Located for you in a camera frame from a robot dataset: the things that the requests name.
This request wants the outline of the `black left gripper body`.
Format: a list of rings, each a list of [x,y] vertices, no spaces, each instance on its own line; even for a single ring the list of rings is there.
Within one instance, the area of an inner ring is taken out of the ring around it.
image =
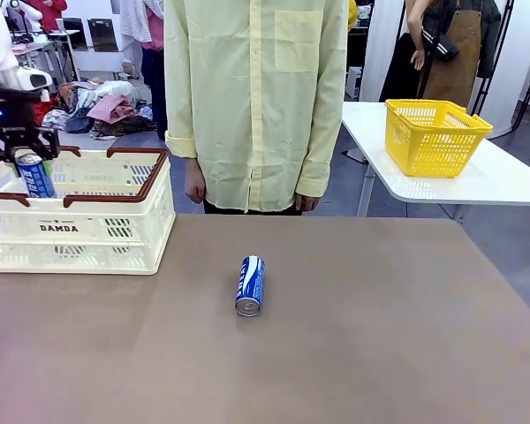
[[[5,147],[32,147],[36,143],[31,95],[0,98],[0,141]]]

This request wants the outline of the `person's left hand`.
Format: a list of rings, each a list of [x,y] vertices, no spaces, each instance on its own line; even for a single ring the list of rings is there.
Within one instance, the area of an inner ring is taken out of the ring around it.
[[[295,209],[300,213],[314,211],[320,202],[318,197],[305,196],[299,193],[295,194]]]

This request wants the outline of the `person's right hand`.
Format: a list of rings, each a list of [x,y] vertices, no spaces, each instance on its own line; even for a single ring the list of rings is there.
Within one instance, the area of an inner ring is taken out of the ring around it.
[[[202,203],[206,195],[206,183],[198,161],[185,159],[185,194],[194,203]]]

